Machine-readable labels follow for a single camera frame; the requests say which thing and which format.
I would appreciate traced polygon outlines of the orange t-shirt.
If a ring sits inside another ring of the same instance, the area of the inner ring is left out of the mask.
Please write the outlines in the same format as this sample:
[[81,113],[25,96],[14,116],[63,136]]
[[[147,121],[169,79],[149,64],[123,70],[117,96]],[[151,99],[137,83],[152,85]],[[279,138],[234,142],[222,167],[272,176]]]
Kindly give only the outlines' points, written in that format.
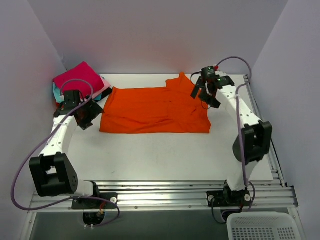
[[180,72],[165,86],[116,88],[104,105],[99,130],[109,134],[208,134],[206,105],[193,99],[194,84]]

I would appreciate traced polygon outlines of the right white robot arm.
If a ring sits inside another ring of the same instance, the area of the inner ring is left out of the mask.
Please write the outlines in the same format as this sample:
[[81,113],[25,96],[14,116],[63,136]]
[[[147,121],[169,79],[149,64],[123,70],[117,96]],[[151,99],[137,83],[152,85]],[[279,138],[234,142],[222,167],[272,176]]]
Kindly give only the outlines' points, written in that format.
[[241,98],[240,88],[247,83],[236,86],[230,76],[217,74],[218,66],[202,68],[194,89],[193,99],[199,98],[209,108],[224,108],[237,124],[238,136],[232,151],[238,161],[237,170],[228,175],[226,187],[222,193],[223,203],[234,206],[240,201],[239,191],[248,187],[252,172],[265,155],[270,151],[272,124],[262,121]]

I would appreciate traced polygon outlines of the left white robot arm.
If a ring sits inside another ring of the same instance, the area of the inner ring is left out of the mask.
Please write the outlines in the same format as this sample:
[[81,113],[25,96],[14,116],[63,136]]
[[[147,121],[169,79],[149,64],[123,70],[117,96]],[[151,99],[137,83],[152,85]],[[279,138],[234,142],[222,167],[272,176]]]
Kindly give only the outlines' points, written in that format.
[[29,160],[29,169],[40,197],[83,197],[90,210],[100,206],[97,185],[78,178],[68,151],[76,129],[85,131],[104,110],[90,97],[81,99],[79,90],[66,90],[64,101],[54,113],[52,136],[39,156]]

